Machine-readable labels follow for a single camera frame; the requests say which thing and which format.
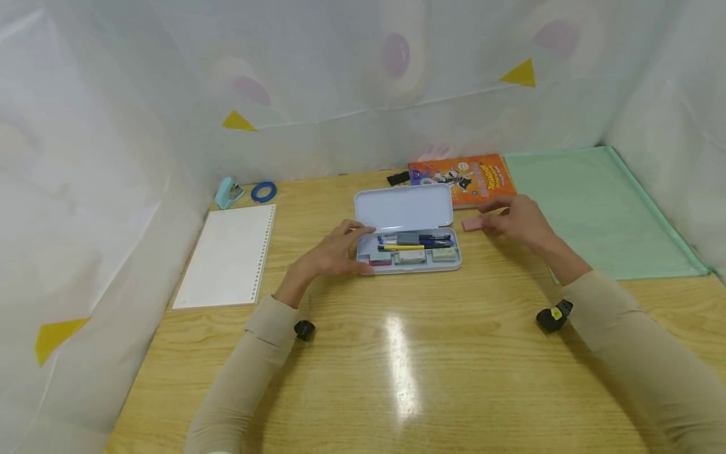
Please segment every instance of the black object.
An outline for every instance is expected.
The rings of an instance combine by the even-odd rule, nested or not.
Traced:
[[[411,176],[408,174],[408,171],[405,171],[401,172],[400,174],[394,174],[390,177],[386,177],[386,179],[391,186],[396,186],[409,181],[411,179]]]
[[[570,312],[572,312],[572,303],[564,299],[554,307],[539,311],[536,318],[537,325],[546,333],[554,333],[563,327]]]
[[[309,341],[315,332],[315,325],[308,320],[300,320],[295,324],[295,333],[298,335],[298,339],[305,342]]]

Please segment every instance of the beige sleeve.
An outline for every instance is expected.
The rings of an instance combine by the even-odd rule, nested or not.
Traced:
[[[726,453],[726,388],[700,359],[602,273],[564,297],[582,340],[681,453]]]
[[[271,296],[252,314],[187,433],[186,454],[238,454],[272,376],[295,341],[298,311]]]

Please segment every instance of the notebook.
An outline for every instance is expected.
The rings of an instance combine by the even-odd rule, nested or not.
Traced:
[[[207,216],[172,309],[257,302],[275,205]]]

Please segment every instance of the pencil case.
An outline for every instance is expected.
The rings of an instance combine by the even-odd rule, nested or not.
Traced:
[[[446,227],[454,221],[451,190],[447,185],[397,186],[358,192],[354,199],[356,219],[376,231],[358,240],[356,260],[370,263],[376,259],[379,235],[411,232],[418,235],[450,235],[454,257],[435,262],[434,249],[425,249],[425,261],[374,266],[376,275],[410,272],[453,271],[461,267],[461,250],[454,229]]]

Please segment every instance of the person's left hand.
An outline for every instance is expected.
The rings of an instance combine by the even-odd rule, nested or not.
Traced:
[[[373,267],[358,262],[348,256],[350,248],[367,233],[375,232],[375,227],[365,227],[358,221],[346,219],[322,239],[319,245],[306,252],[295,263],[299,269],[311,272],[312,277],[358,273],[373,274]]]

